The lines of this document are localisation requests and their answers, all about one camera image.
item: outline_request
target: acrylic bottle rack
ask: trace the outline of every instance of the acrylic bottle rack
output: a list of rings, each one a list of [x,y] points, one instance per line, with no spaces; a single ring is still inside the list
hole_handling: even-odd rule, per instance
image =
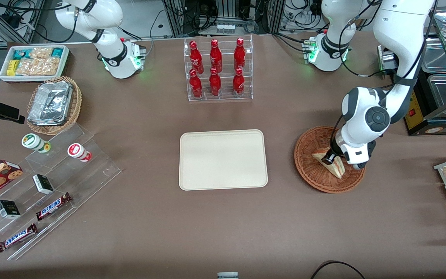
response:
[[[245,79],[244,92],[242,97],[235,97],[233,95],[233,77],[235,76],[235,69],[233,67],[233,53],[237,46],[237,38],[244,39],[245,49],[245,67],[243,68],[243,77]],[[187,96],[189,101],[203,102],[203,101],[220,101],[220,100],[248,100],[252,99],[253,92],[253,44],[252,36],[222,36],[217,37],[218,46],[221,50],[221,56],[223,59],[223,71],[219,73],[221,78],[221,94],[218,97],[214,97],[210,92],[209,76],[211,75],[209,69],[211,69],[211,61],[209,59],[209,53],[211,52],[211,38],[199,37],[190,38],[184,40],[184,61],[185,61],[185,79],[187,80]],[[198,75],[202,82],[202,98],[196,99],[192,94],[189,83],[189,71],[192,68],[190,63],[190,47],[189,42],[195,41],[197,48],[202,55],[202,65],[204,66],[203,74]]]
[[[45,154],[32,152],[19,163],[24,171],[23,175],[0,191],[0,200],[14,201],[21,214],[17,219],[3,219],[0,215],[0,242],[28,228],[32,223],[35,223],[38,229],[37,234],[28,236],[0,253],[1,258],[20,258],[121,172],[113,160],[92,140],[92,134],[78,124],[60,132],[49,142],[51,150]],[[81,162],[70,157],[67,148],[72,143],[83,145],[92,153],[92,159]],[[45,195],[37,191],[32,180],[32,176],[37,173],[49,178],[55,189],[52,194]],[[69,192],[73,199],[50,216],[37,221],[35,213],[66,192]]]

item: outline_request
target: wicker basket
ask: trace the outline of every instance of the wicker basket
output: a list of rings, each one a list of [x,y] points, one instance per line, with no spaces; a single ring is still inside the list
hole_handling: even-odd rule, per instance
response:
[[[333,131],[333,127],[329,126],[318,126],[306,131],[297,141],[293,156],[300,176],[309,185],[326,193],[343,193],[350,191],[361,182],[365,168],[355,170],[342,157],[345,173],[342,179],[338,179],[312,157],[311,154],[315,150],[329,147],[331,131]]]
[[[70,100],[70,108],[67,115],[67,122],[61,126],[37,126],[33,125],[27,121],[30,129],[36,133],[47,134],[49,136],[54,136],[59,132],[63,131],[67,127],[70,127],[75,122],[77,122],[78,115],[80,114],[80,106],[82,105],[82,92],[80,92],[80,88],[78,88],[75,81],[66,76],[60,76],[58,78],[50,79],[49,81],[44,81],[44,83],[57,83],[59,81],[66,81],[73,85],[72,99]],[[34,90],[34,94],[30,97],[29,105],[27,106],[27,113],[30,113],[30,109],[32,108],[32,104],[34,103],[34,98],[37,93],[37,88]]]

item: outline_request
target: brown table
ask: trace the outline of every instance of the brown table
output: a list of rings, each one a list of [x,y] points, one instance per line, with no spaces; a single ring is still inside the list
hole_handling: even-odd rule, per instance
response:
[[[207,279],[235,270],[242,279],[302,279],[327,260],[367,278],[446,278],[446,192],[432,169],[446,161],[446,136],[409,137],[398,122],[354,190],[313,189],[294,166],[297,138],[333,125],[352,87],[388,81],[321,72],[276,38],[253,38],[254,100],[223,104],[187,101],[183,40],[156,41],[145,71],[125,80],[105,71],[92,44],[69,45],[68,76],[83,94],[79,123],[124,171],[20,260],[0,261],[0,278]],[[348,64],[375,70],[376,45],[358,32]],[[0,101],[25,111],[35,86],[2,82]],[[182,191],[180,136],[229,129],[264,133],[267,186]],[[0,158],[30,154],[20,145],[27,132],[0,121]],[[320,275],[342,271],[355,277],[332,266]]]

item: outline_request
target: coca-cola bottle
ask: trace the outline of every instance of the coca-cola bottle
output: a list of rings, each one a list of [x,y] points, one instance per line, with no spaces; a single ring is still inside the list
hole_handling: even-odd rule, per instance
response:
[[[237,47],[235,48],[235,52],[233,53],[234,64],[233,67],[235,71],[241,67],[244,69],[245,66],[245,49],[244,49],[244,39],[237,39]]]
[[[190,63],[192,64],[192,68],[197,71],[197,74],[204,73],[204,67],[202,65],[202,55],[201,52],[197,49],[197,43],[195,41],[191,41],[190,45]]]
[[[190,88],[192,90],[192,95],[196,99],[200,99],[202,97],[202,83],[199,77],[197,76],[197,72],[194,69],[190,69]]]
[[[211,58],[211,67],[215,67],[218,72],[223,71],[223,62],[221,59],[221,50],[218,47],[218,40],[211,40],[211,53],[209,53]]]
[[[221,92],[221,78],[218,75],[216,67],[211,67],[211,76],[209,77],[209,85],[211,85],[211,94],[218,97]]]
[[[233,77],[233,95],[237,98],[242,97],[244,94],[244,77],[242,76],[242,68],[235,70],[235,76]]]

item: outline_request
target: aluminum foil container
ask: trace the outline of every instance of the aluminum foil container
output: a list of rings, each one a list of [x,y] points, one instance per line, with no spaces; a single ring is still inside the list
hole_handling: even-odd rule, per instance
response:
[[[60,126],[67,122],[73,86],[66,81],[39,86],[28,121],[38,126]]]

